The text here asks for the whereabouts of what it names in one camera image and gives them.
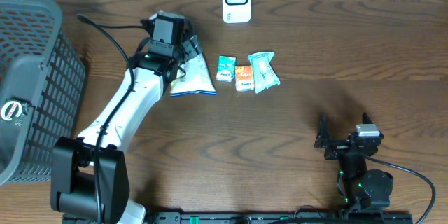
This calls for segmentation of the white teal package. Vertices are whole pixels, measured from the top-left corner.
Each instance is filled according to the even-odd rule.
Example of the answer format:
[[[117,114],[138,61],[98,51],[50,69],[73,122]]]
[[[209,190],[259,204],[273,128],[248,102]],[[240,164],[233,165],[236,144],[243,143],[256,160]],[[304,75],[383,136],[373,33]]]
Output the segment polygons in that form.
[[[217,94],[203,54],[182,64],[178,70],[178,75],[179,77],[171,82],[170,95],[172,97]]]

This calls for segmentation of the teal tissue pack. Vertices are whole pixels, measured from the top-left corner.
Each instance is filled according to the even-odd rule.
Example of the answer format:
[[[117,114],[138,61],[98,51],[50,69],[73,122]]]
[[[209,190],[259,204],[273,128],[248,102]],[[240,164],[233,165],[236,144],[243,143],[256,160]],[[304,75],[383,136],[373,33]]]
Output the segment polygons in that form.
[[[236,57],[220,56],[216,74],[217,81],[232,82],[235,77]]]

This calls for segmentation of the orange tissue pack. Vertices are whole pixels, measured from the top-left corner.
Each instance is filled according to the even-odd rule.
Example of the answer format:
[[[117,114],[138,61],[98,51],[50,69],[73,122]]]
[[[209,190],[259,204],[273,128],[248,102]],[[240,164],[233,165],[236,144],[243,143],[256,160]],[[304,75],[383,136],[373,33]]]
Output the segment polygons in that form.
[[[254,90],[253,67],[250,65],[235,67],[235,87],[238,92]]]

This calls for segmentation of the dark green round-label box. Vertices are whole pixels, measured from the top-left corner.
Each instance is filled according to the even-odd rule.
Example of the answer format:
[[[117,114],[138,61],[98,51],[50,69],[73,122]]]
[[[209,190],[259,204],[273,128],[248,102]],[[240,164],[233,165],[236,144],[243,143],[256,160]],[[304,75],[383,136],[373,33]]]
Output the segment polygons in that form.
[[[28,104],[23,101],[9,100],[1,107],[1,119],[21,126],[28,112]]]

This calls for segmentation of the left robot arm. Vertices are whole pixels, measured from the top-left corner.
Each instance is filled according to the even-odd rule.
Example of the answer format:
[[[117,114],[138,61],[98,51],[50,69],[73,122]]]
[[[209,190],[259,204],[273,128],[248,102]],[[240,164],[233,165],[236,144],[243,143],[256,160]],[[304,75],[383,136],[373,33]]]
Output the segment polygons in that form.
[[[50,205],[73,221],[143,223],[146,208],[130,199],[125,154],[149,112],[188,61],[195,43],[183,18],[157,17],[133,57],[121,86],[96,120],[75,139],[60,137],[52,150]]]

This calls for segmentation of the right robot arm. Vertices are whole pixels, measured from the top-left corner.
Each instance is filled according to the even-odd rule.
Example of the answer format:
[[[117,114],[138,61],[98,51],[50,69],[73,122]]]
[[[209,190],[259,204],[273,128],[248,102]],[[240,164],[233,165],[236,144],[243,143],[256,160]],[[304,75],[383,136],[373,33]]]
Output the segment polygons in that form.
[[[368,169],[366,160],[378,151],[384,135],[362,115],[362,123],[346,139],[334,140],[326,119],[319,118],[314,147],[325,150],[324,158],[339,162],[337,189],[345,197],[346,206],[338,216],[348,219],[361,214],[381,214],[390,206],[393,177],[380,169]]]

